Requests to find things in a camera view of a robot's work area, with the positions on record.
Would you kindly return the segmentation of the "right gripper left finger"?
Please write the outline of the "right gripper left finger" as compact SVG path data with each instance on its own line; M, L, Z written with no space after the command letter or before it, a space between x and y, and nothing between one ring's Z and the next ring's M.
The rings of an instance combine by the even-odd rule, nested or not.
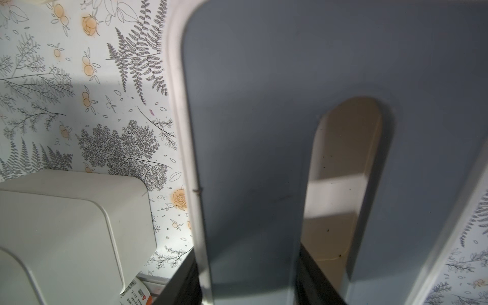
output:
M201 305L198 267L194 250L191 250L177 272L153 301L155 305Z

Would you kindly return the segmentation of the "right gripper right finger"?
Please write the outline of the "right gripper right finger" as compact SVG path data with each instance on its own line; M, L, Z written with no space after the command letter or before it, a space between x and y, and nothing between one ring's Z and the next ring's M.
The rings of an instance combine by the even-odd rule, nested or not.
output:
M303 244L296 271L296 304L346 305Z

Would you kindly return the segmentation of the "white box grey lid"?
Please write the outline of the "white box grey lid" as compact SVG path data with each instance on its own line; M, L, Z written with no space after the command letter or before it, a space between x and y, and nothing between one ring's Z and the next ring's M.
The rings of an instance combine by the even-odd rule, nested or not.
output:
M1 303L118 304L156 250L134 177L42 170L1 183Z
M486 1L180 1L166 34L203 295L292 304L321 117L383 132L347 304L421 304L487 185Z

